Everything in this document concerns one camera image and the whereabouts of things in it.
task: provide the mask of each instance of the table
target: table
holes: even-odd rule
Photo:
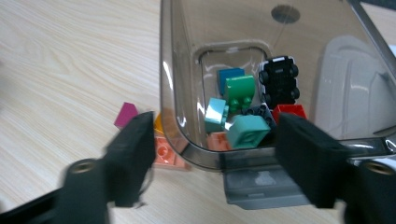
[[[395,11],[364,8],[396,44]],[[0,210],[100,157],[123,102],[159,112],[159,21],[159,0],[0,2]],[[338,223],[343,207],[245,211],[226,203],[221,174],[197,169],[156,169],[143,199],[113,209],[112,223]]]

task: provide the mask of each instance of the green lego brick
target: green lego brick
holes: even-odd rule
[[[237,115],[227,132],[227,139],[232,148],[256,147],[270,131],[271,128],[261,116]]]
[[[228,108],[225,100],[210,98],[205,113],[205,130],[207,133],[217,133],[224,130]]]
[[[225,82],[224,99],[230,107],[230,112],[249,108],[256,91],[254,76],[231,77]]]

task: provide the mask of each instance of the orange lego brick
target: orange lego brick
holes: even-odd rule
[[[213,151],[229,151],[231,146],[228,143],[226,133],[211,133],[207,138],[207,147]]]
[[[158,114],[157,118],[154,120],[154,130],[158,133],[163,133],[163,124],[161,122],[161,113]]]
[[[154,161],[154,167],[184,171],[190,170],[191,167],[175,154],[166,138],[155,136],[155,145],[157,157]]]

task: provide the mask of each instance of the pink lego brick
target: pink lego brick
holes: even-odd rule
[[[190,170],[191,167],[175,154],[166,138],[155,136],[155,147],[157,157],[154,161],[154,167],[182,171]]]
[[[137,114],[137,109],[134,104],[125,102],[122,105],[120,113],[117,115],[116,121],[114,121],[114,125],[116,125],[117,128],[122,129]]]
[[[211,133],[207,138],[207,147],[213,151],[229,151],[231,150],[228,143],[226,133]]]

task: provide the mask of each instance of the teal lego brick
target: teal lego brick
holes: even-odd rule
[[[217,133],[224,130],[228,108],[225,100],[210,98],[205,113],[205,130],[207,133]]]
[[[256,147],[270,131],[271,128],[261,116],[237,115],[233,117],[227,139],[232,148]]]
[[[219,84],[219,93],[224,95],[224,87],[225,81],[230,77],[242,77],[245,75],[245,70],[242,68],[228,68],[221,69],[218,71],[218,84]]]
[[[224,99],[230,107],[230,112],[250,107],[256,85],[253,75],[226,78]]]

